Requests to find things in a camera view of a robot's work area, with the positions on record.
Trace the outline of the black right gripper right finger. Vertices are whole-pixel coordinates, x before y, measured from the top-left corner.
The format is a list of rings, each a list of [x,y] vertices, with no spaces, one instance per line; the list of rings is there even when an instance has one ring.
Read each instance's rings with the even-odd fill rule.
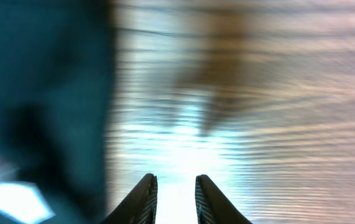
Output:
[[[204,174],[195,180],[195,205],[198,224],[252,224]]]

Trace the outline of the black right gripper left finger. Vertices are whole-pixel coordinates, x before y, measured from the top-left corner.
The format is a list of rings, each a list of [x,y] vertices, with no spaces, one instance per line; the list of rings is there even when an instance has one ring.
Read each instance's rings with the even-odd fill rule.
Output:
[[[154,224],[157,193],[157,177],[146,174],[100,224]]]

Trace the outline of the black t-shirt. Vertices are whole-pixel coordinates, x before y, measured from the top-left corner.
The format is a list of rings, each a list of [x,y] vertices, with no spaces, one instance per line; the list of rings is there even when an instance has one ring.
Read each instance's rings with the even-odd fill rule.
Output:
[[[50,223],[106,216],[109,3],[0,1],[0,182],[35,184]]]

